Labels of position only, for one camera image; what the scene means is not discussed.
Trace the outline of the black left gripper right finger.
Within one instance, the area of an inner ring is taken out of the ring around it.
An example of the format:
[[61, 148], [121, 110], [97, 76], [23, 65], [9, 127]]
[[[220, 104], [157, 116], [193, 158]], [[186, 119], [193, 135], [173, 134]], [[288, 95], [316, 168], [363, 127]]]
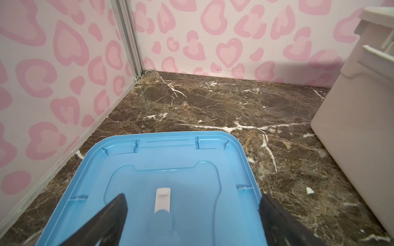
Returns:
[[262, 195], [259, 214], [269, 246], [325, 245], [321, 239], [268, 194]]

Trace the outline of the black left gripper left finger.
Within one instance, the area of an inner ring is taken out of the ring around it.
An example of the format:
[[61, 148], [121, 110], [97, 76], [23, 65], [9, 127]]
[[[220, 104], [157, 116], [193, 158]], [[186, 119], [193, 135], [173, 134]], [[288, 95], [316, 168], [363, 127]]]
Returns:
[[118, 246], [127, 218], [125, 194], [116, 196], [61, 246]]

